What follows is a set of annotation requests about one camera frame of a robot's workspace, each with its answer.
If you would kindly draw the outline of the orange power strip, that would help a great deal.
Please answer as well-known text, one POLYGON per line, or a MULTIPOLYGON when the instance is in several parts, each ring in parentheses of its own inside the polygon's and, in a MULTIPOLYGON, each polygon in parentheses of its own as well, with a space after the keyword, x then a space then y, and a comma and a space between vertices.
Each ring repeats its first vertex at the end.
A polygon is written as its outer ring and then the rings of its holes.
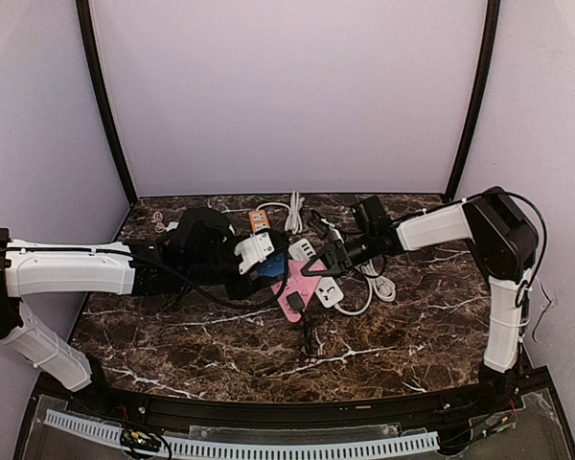
POLYGON ((253 210, 248 213, 252 232, 257 234, 270 228, 270 223, 264 209, 253 210))

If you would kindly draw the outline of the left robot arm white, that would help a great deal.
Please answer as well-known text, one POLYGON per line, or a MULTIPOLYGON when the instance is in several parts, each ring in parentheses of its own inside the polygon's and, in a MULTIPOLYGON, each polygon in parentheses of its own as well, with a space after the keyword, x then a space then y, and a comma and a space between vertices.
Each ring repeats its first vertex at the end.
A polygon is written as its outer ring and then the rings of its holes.
POLYGON ((285 239, 272 230, 248 237, 232 232, 186 243, 175 230, 157 239, 92 245, 46 244, 13 239, 0 228, 0 343, 74 394, 102 393, 107 384, 100 362, 68 345, 27 306, 28 295, 51 292, 104 292, 152 296, 193 290, 223 307, 245 305, 209 291, 267 287, 259 269, 288 253, 285 239))

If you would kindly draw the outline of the black TP-Link adapter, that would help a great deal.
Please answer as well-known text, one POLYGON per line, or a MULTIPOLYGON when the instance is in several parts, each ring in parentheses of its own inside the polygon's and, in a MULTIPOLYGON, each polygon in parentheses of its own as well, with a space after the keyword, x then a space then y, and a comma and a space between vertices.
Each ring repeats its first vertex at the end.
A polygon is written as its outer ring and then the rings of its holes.
POLYGON ((292 292, 287 296, 287 305, 293 313, 301 313, 307 307, 307 304, 299 292, 292 292))

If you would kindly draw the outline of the pink triangular power strip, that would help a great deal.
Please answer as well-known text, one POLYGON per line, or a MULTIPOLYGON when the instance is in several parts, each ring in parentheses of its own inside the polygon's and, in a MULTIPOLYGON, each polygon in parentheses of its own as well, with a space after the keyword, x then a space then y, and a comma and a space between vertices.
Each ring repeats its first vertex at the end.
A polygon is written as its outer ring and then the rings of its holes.
POLYGON ((301 270, 305 265, 305 262, 294 260, 288 261, 287 285, 277 299, 277 303, 283 311, 287 321, 290 323, 298 323, 302 319, 302 313, 304 311, 301 313, 291 312, 288 307, 287 296, 292 294, 292 292, 299 292, 308 306, 311 299, 315 296, 317 285, 321 280, 320 276, 303 276, 301 270))

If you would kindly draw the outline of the white power strip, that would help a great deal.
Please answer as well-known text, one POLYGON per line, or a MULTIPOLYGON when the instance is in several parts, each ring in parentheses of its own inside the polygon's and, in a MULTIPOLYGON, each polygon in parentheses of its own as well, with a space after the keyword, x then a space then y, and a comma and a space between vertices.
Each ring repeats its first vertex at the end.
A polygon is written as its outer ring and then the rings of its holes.
MULTIPOLYGON (((293 243, 288 253, 293 260, 299 262, 308 262, 316 255, 311 243, 305 238, 293 243)), ((332 277, 323 277, 317 285, 315 294, 325 309, 333 308, 344 298, 343 291, 332 277)))

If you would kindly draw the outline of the white USB charger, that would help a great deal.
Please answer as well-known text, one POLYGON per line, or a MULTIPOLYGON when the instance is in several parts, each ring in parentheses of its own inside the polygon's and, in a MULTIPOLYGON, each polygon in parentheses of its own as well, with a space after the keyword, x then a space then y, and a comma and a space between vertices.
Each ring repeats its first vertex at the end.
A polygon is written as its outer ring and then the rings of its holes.
POLYGON ((166 226, 165 231, 166 232, 178 231, 180 228, 181 228, 181 225, 178 222, 170 222, 166 226))

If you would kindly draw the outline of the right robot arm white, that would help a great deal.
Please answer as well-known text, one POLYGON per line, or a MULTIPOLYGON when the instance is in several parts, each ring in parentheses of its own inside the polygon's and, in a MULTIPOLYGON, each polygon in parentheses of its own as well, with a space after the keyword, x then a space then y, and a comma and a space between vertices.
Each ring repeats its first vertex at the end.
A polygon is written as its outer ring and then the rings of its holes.
POLYGON ((546 226, 535 226, 523 212, 524 206, 537 208, 522 195, 492 187, 392 219, 380 198, 372 195, 351 208, 357 234, 346 241, 326 244, 301 273, 305 277, 338 277, 376 257, 395 257, 446 242, 468 241, 491 293, 483 364, 504 374, 518 362, 529 292, 547 246, 546 226))

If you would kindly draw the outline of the blue cube socket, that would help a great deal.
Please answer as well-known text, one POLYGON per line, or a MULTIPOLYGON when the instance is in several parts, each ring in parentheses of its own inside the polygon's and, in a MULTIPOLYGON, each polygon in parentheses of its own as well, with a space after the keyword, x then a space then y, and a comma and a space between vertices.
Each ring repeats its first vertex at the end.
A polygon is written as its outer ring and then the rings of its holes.
POLYGON ((262 278, 279 282, 283 280, 286 273, 285 263, 286 256, 283 253, 278 253, 266 258, 259 264, 256 271, 262 278))

